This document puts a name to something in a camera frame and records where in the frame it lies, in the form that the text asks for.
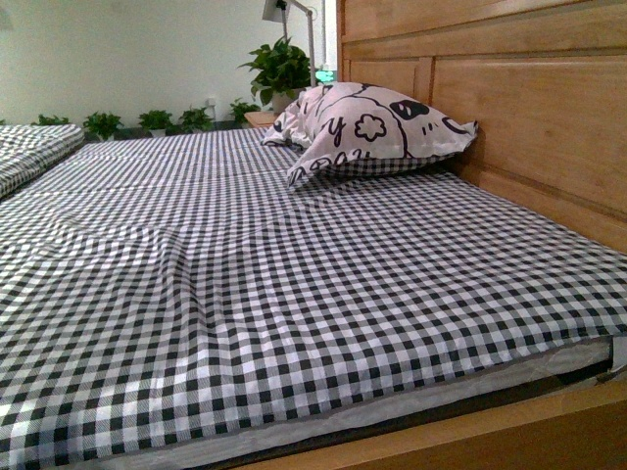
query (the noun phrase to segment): pillow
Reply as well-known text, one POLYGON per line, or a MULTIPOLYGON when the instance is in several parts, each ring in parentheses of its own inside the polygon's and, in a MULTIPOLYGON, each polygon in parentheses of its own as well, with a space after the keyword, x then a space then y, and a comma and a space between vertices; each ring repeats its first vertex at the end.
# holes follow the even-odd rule
POLYGON ((476 135, 476 122, 459 125, 395 91, 342 82, 301 93, 262 143, 307 149, 288 170, 291 187, 321 171, 362 176, 433 164, 462 152, 476 135))
POLYGON ((0 126, 0 198, 44 173, 83 139, 74 124, 0 126))

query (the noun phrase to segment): lamp arm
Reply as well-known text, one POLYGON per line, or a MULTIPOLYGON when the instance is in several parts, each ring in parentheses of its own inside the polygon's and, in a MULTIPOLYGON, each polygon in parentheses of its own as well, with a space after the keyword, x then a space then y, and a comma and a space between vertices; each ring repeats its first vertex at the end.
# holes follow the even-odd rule
POLYGON ((300 2, 296 0, 287 0, 289 3, 294 5, 296 8, 305 12, 307 14, 307 29, 309 31, 310 37, 310 80, 312 84, 312 88, 315 88, 315 54, 314 54, 314 11, 310 8, 307 8, 300 2))

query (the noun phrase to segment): small potted plant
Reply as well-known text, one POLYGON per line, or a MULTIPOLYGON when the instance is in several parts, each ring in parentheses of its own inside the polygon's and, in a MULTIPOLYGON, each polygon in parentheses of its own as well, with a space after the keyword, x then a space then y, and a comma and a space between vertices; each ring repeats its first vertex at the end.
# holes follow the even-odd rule
POLYGON ((181 129, 186 133, 207 132, 212 128, 213 119, 205 114, 205 108, 189 107, 188 111, 183 112, 178 119, 181 129))
POLYGON ((237 122, 244 128, 250 126, 245 118, 246 113, 252 113, 254 111, 261 110, 262 109, 258 105, 255 105, 253 103, 246 103, 245 101, 242 101, 242 98, 237 98, 233 103, 231 103, 231 114, 233 115, 235 122, 237 122))
POLYGON ((70 120, 67 117, 58 117, 57 115, 47 117, 39 115, 39 122, 31 122, 30 125, 64 125, 69 123, 70 120))
POLYGON ((280 38, 273 47, 264 44, 250 54, 255 60, 240 67, 259 71, 251 91, 253 96, 260 94, 264 106, 272 101, 275 113, 283 112, 298 92, 310 85, 310 60, 302 49, 290 45, 289 39, 280 38))
POLYGON ((167 111, 152 110, 139 115, 139 125, 149 130, 153 137, 164 137, 166 129, 172 126, 171 116, 167 111))
POLYGON ((112 113, 94 113, 82 124, 89 132, 96 134, 101 141, 113 140, 114 132, 121 126, 120 117, 112 113))

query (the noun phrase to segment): wooden headboard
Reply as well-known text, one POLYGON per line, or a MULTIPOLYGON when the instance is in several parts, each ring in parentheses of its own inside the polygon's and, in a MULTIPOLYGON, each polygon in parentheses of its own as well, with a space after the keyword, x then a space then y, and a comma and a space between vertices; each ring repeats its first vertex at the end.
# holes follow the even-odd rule
POLYGON ((627 2, 338 0, 340 77, 481 133, 462 178, 627 252, 627 2))

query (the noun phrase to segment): wall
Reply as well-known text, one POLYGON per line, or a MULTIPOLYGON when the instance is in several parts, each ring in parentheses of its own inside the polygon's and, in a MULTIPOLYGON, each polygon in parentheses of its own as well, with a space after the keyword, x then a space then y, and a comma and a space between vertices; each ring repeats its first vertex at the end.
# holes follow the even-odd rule
MULTIPOLYGON (((320 9, 321 0, 305 1, 320 9)), ((0 0, 0 118, 37 115, 82 123, 113 112, 127 126, 140 113, 167 109, 177 118, 217 97, 228 118, 237 97, 250 100, 248 69, 237 67, 282 34, 261 20, 264 0, 0 0)), ((294 9, 289 32, 308 49, 305 15, 294 9)), ((321 20, 315 23, 321 58, 321 20)))

